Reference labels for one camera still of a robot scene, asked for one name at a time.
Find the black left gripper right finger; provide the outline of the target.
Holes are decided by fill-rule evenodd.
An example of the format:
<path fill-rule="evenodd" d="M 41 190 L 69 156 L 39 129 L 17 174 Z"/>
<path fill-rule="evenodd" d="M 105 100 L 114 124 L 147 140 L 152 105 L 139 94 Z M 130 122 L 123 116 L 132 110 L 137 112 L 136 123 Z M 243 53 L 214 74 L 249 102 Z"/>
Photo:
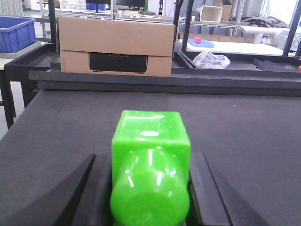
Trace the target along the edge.
<path fill-rule="evenodd" d="M 189 178 L 188 226 L 268 226 L 203 153 L 193 153 Z"/>

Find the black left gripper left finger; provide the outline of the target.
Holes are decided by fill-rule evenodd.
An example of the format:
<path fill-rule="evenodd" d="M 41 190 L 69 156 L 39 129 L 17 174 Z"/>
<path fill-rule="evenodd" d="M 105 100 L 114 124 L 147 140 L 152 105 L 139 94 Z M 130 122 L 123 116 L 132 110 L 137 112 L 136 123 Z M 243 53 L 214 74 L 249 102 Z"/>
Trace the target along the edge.
<path fill-rule="evenodd" d="M 110 154 L 89 155 L 65 180 L 4 220 L 6 226 L 111 226 Z"/>

